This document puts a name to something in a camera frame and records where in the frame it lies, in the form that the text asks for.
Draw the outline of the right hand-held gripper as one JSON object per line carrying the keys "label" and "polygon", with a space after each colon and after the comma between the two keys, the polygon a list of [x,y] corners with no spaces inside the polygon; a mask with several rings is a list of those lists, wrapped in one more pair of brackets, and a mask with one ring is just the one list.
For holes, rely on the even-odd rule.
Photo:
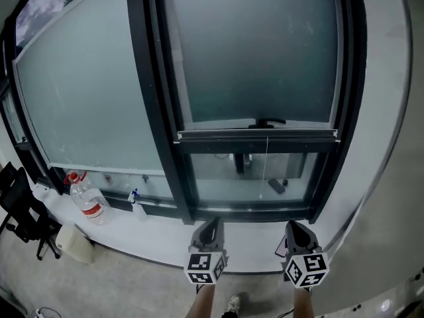
{"label": "right hand-held gripper", "polygon": [[285,237],[286,247],[293,248],[293,251],[288,252],[284,272],[293,286],[299,289],[321,284],[330,270],[327,253],[304,249],[319,247],[315,233],[305,225],[289,221]]}

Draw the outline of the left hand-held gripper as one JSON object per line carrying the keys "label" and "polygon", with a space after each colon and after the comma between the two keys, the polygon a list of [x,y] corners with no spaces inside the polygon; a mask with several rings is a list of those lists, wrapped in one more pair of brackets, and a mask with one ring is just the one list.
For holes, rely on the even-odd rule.
{"label": "left hand-held gripper", "polygon": [[227,267],[225,230],[221,217],[204,222],[191,237],[184,273],[191,284],[215,285]]}

